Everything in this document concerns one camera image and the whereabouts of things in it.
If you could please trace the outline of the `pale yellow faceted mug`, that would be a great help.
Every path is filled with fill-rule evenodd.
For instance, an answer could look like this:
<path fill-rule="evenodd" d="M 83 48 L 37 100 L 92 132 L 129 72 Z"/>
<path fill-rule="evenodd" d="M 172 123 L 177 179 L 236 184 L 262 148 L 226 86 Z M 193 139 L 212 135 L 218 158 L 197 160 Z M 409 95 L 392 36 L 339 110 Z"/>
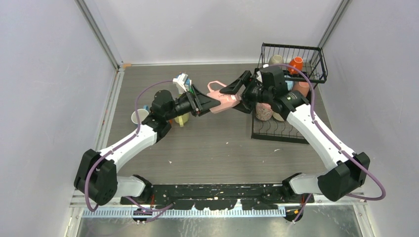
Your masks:
<path fill-rule="evenodd" d="M 174 118 L 174 121 L 179 124 L 180 127 L 183 127 L 189 120 L 189 113 L 177 116 Z"/>

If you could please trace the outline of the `pink patterned mug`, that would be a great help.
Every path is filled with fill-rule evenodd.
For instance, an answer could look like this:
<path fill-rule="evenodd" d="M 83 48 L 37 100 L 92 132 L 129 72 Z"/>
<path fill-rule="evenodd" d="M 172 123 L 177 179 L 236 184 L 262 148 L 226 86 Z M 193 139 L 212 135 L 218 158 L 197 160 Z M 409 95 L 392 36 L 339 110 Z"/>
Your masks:
<path fill-rule="evenodd" d="M 273 110 L 267 103 L 257 103 L 255 107 L 255 116 L 260 121 L 267 121 L 272 118 Z"/>

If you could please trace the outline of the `tall cream dragon mug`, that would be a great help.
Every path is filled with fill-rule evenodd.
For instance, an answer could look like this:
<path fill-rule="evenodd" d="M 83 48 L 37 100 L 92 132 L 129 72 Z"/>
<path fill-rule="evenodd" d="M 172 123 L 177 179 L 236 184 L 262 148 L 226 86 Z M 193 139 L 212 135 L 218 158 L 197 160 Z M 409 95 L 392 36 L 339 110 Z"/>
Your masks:
<path fill-rule="evenodd" d="M 279 113 L 276 113 L 276 112 L 273 112 L 272 117 L 277 121 L 281 121 L 281 122 L 285 121 L 285 119 L 282 118 L 282 116 Z"/>

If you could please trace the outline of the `blue floral mug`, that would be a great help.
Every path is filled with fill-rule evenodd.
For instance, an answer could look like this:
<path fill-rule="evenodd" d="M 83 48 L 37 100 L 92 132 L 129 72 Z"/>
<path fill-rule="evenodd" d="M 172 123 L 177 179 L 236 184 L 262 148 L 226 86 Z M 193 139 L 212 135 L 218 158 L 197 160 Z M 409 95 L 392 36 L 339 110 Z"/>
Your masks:
<path fill-rule="evenodd" d="M 140 109 L 137 109 L 136 112 L 131 114 L 131 122 L 138 126 L 138 121 L 142 122 L 150 113 L 150 109 L 147 105 L 143 106 Z"/>

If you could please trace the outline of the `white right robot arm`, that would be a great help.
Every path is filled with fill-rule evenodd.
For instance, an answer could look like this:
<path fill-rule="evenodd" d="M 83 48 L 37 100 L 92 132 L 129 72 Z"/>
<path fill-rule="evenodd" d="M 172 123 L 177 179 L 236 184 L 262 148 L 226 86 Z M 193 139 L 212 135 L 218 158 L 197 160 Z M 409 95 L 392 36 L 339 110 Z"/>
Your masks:
<path fill-rule="evenodd" d="M 284 200 L 296 202 L 305 193 L 323 194 L 331 201 L 351 196 L 352 191 L 364 184 L 370 158 L 341 142 L 314 113 L 306 97 L 297 90 L 288 89 L 288 81 L 281 66 L 266 67 L 254 75 L 245 71 L 220 93 L 235 95 L 244 86 L 237 110 L 250 111 L 257 103 L 269 104 L 299 131 L 321 158 L 326 172 L 295 174 L 283 181 Z"/>

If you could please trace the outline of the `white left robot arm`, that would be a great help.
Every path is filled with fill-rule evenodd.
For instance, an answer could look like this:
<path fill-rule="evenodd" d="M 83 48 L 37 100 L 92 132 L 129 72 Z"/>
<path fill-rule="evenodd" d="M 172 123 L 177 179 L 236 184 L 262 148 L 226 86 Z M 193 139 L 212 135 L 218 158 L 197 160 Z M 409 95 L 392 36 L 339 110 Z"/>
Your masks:
<path fill-rule="evenodd" d="M 156 92 L 149 115 L 139 127 L 119 142 L 100 151 L 87 150 L 78 168 L 74 186 L 84 194 L 90 211 L 107 204 L 112 198 L 133 197 L 139 204 L 147 204 L 152 192 L 149 182 L 138 175 L 118 176 L 119 170 L 142 150 L 158 143 L 171 129 L 170 120 L 183 114 L 202 116 L 221 104 L 200 92 L 194 85 L 178 98 L 168 90 Z"/>

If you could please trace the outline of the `light blue mug in rack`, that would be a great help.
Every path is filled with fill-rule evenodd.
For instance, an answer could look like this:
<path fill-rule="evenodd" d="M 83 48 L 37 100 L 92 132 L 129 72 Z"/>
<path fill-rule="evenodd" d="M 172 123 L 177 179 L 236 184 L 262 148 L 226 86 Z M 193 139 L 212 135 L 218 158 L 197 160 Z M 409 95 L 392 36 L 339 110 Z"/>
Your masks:
<path fill-rule="evenodd" d="M 285 75 L 284 76 L 285 77 L 285 82 L 286 82 L 286 84 L 287 84 L 287 89 L 288 89 L 288 91 L 292 91 L 292 89 L 293 89 L 293 87 L 294 87 L 294 81 L 292 81 L 292 80 L 288 80 L 289 78 L 290 78 L 290 76 L 288 76 L 288 75 Z"/>

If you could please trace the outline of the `beige mug upper shelf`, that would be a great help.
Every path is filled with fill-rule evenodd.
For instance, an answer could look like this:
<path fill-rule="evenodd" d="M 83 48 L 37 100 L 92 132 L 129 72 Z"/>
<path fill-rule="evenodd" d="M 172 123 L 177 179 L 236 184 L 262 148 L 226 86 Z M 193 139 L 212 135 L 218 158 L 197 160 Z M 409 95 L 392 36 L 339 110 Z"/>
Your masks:
<path fill-rule="evenodd" d="M 268 61 L 269 66 L 277 65 L 277 64 L 284 64 L 284 59 L 282 55 L 275 54 L 269 58 L 269 61 Z"/>

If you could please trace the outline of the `salmon pink mug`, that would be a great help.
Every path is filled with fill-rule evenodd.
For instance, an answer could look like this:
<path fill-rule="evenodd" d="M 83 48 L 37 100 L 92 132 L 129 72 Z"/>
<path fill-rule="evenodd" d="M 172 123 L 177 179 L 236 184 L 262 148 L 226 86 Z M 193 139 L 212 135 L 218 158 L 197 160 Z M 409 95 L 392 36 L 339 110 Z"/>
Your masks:
<path fill-rule="evenodd" d="M 302 94 L 302 96 L 307 97 L 310 91 L 310 85 L 307 82 L 298 81 L 295 82 L 292 91 L 299 91 Z"/>

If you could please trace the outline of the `orange mug upper shelf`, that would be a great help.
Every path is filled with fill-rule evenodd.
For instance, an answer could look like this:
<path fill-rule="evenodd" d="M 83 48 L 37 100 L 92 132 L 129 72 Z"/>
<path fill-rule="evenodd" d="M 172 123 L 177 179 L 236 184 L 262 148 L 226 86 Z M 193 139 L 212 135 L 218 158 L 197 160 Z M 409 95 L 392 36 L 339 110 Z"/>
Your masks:
<path fill-rule="evenodd" d="M 295 57 L 290 62 L 289 65 L 291 68 L 288 68 L 288 71 L 291 75 L 298 74 L 297 70 L 301 71 L 303 68 L 303 59 L 301 57 Z"/>

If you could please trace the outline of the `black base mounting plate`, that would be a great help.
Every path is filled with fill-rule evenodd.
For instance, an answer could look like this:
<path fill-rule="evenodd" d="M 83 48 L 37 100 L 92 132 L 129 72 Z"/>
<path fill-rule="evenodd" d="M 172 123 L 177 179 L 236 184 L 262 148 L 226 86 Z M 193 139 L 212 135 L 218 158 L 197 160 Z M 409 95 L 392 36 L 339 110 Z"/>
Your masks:
<path fill-rule="evenodd" d="M 273 210 L 280 204 L 302 206 L 314 198 L 295 195 L 281 184 L 185 184 L 147 185 L 138 197 L 121 198 L 121 204 L 151 204 L 156 209 L 172 205 L 175 210 L 231 210 L 240 204 L 242 210 Z"/>

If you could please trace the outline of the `aluminium slotted rail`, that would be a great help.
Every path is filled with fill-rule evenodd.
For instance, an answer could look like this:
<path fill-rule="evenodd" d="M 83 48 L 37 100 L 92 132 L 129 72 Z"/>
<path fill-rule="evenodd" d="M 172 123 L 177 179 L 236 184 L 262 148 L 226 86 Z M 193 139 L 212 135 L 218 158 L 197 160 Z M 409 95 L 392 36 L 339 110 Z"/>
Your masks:
<path fill-rule="evenodd" d="M 283 204 L 273 210 L 242 210 L 240 204 L 228 210 L 175 210 L 172 205 L 156 209 L 151 204 L 121 204 L 121 198 L 113 198 L 107 205 L 100 206 L 95 212 L 81 208 L 81 216 L 87 218 L 133 218 L 146 220 L 159 218 L 232 218 L 232 217 L 285 217 L 286 210 Z"/>

